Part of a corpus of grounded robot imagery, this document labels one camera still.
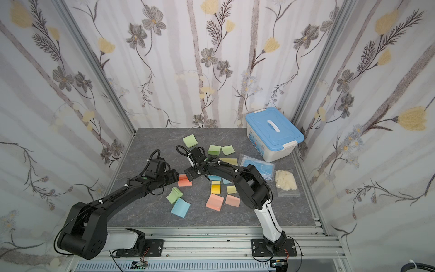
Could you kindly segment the pink memo pad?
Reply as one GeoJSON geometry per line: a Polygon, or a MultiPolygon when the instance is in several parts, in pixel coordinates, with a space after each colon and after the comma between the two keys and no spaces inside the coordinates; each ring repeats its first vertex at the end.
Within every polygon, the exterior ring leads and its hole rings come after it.
{"type": "Polygon", "coordinates": [[[206,202],[206,207],[215,211],[220,211],[224,202],[224,198],[215,194],[211,194],[208,201],[206,202]]]}

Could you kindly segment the small torn yellow page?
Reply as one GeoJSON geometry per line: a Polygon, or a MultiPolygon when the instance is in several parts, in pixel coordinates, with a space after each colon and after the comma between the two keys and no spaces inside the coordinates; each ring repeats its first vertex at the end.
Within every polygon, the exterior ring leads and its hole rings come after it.
{"type": "Polygon", "coordinates": [[[236,194],[237,193],[237,189],[234,185],[227,186],[226,189],[227,189],[228,194],[236,194]]]}

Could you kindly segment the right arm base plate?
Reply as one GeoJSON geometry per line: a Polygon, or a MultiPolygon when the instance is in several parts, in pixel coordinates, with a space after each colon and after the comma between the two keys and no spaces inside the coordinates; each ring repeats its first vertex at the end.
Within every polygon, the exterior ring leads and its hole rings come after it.
{"type": "Polygon", "coordinates": [[[280,250],[266,239],[251,239],[251,252],[254,257],[296,257],[297,246],[293,239],[287,239],[280,250]]]}

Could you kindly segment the torn green memo page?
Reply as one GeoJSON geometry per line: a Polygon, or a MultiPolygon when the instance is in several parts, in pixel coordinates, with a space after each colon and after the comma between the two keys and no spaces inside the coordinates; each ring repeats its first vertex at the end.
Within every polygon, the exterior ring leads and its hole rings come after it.
{"type": "Polygon", "coordinates": [[[223,146],[222,152],[225,156],[228,156],[228,155],[235,153],[235,150],[234,150],[232,145],[229,145],[229,146],[223,146]]]}

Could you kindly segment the torn yellow memo page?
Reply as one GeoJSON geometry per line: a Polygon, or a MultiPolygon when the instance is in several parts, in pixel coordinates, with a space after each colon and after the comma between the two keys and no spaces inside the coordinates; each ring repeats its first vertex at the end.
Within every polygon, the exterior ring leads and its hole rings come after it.
{"type": "Polygon", "coordinates": [[[219,158],[220,161],[234,165],[234,166],[238,166],[238,161],[236,158],[219,158]]]}

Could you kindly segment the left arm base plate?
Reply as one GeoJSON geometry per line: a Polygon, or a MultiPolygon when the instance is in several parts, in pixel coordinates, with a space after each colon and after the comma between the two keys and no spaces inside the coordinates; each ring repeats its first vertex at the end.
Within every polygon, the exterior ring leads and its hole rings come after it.
{"type": "Polygon", "coordinates": [[[163,239],[138,240],[131,249],[118,249],[113,252],[115,258],[161,257],[164,248],[163,239]]]}

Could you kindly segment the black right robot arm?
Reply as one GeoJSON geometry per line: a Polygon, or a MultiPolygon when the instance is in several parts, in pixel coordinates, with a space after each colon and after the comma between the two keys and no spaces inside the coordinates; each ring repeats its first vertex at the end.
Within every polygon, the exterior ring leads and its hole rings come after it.
{"type": "Polygon", "coordinates": [[[255,166],[239,167],[217,159],[195,163],[184,174],[189,181],[200,176],[218,176],[232,182],[241,201],[255,212],[268,250],[277,253],[284,247],[287,236],[272,209],[272,190],[255,166]]]}

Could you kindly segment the red memo pad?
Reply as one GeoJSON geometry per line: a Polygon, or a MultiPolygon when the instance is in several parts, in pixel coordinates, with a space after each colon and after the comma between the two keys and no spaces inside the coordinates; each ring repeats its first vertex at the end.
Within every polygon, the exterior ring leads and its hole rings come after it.
{"type": "Polygon", "coordinates": [[[188,179],[186,174],[181,174],[179,176],[179,180],[177,182],[177,185],[179,187],[191,187],[192,186],[192,182],[188,179]]]}

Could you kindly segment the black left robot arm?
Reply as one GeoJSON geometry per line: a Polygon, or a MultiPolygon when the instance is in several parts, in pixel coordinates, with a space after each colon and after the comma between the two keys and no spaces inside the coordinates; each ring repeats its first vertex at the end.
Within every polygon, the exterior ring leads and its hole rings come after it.
{"type": "Polygon", "coordinates": [[[78,202],[70,209],[63,228],[54,239],[54,248],[87,260],[96,257],[107,244],[108,221],[115,214],[153,190],[178,182],[179,176],[175,169],[153,173],[150,177],[138,175],[102,199],[88,204],[78,202]]]}

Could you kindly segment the small yellow memo pad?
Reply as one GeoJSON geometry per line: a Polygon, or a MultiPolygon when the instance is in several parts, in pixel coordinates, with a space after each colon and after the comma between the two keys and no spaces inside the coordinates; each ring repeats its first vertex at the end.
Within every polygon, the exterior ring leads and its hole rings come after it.
{"type": "Polygon", "coordinates": [[[212,181],[211,182],[211,194],[221,194],[221,182],[212,181]]]}

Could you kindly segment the green memo pad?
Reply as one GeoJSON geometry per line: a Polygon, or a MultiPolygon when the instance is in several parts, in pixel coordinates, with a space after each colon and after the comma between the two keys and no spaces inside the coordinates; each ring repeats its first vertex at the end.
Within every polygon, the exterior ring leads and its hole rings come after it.
{"type": "Polygon", "coordinates": [[[187,148],[192,148],[192,147],[198,145],[198,141],[196,140],[196,138],[193,134],[184,137],[182,140],[183,140],[184,145],[187,148]]]}
{"type": "Polygon", "coordinates": [[[166,199],[171,203],[171,205],[174,205],[179,198],[183,196],[183,193],[178,187],[173,187],[171,189],[171,192],[168,196],[166,196],[166,199]]]}
{"type": "Polygon", "coordinates": [[[208,155],[219,156],[221,152],[221,147],[217,145],[210,145],[208,148],[208,155]]]}

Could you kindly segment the torn pink memo page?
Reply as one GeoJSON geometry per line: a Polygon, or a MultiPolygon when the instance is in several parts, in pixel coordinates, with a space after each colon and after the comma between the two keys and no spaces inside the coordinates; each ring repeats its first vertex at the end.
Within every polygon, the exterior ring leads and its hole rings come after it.
{"type": "Polygon", "coordinates": [[[240,206],[241,199],[235,196],[227,195],[225,199],[225,203],[232,207],[239,207],[240,206]]]}

